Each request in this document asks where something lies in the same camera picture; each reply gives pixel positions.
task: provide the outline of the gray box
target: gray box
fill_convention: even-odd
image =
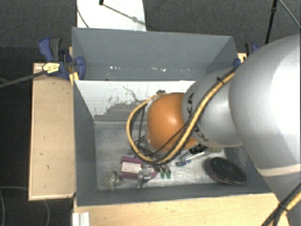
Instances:
[[[127,181],[114,192],[105,188],[106,173],[119,169],[121,155],[132,153],[125,123],[138,101],[158,89],[185,92],[200,76],[233,66],[232,37],[73,28],[72,48],[73,57],[83,56],[87,64],[85,80],[74,86],[79,206],[270,192],[241,146],[210,157],[237,164],[247,176],[243,186],[213,181],[206,172],[208,157],[174,166],[171,181],[155,178],[142,189]]]

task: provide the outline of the wooden board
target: wooden board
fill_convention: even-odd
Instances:
[[[34,64],[34,73],[42,65]],[[71,198],[75,192],[72,96],[67,80],[33,80],[29,200]]]
[[[274,194],[77,207],[91,226],[260,226],[277,207]],[[286,217],[278,226],[288,226]]]

